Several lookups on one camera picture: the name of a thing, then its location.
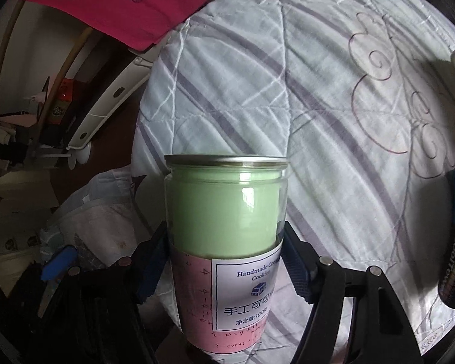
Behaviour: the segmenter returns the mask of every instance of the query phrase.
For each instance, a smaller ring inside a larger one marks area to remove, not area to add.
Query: green wax
[[[166,199],[174,246],[207,259],[267,252],[284,217],[283,185],[282,171],[275,168],[173,166]]]

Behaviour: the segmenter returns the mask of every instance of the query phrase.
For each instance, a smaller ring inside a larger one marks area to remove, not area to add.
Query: white label
[[[241,260],[212,260],[212,330],[235,331],[268,315],[275,288],[280,244]]]

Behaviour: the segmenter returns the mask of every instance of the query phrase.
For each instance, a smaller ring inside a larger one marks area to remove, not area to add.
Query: pink label
[[[265,329],[263,319],[231,332],[212,328],[212,261],[170,248],[177,307],[187,340],[206,352],[236,353],[254,345]]]

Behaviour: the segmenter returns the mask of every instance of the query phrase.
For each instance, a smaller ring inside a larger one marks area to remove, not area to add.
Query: metal lid
[[[198,165],[212,167],[282,167],[288,166],[284,157],[269,156],[238,156],[238,155],[166,155],[168,166]]]

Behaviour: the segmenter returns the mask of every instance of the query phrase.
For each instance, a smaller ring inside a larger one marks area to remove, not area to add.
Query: bed
[[[287,220],[342,266],[382,268],[425,353],[455,325],[437,293],[454,50],[454,24],[425,0],[211,2],[175,30],[140,105],[131,171],[149,225],[165,217],[164,155],[286,156]],[[157,294],[179,324],[168,271]],[[310,310],[281,265],[261,343],[224,363],[289,363]],[[334,362],[350,314],[348,299]]]

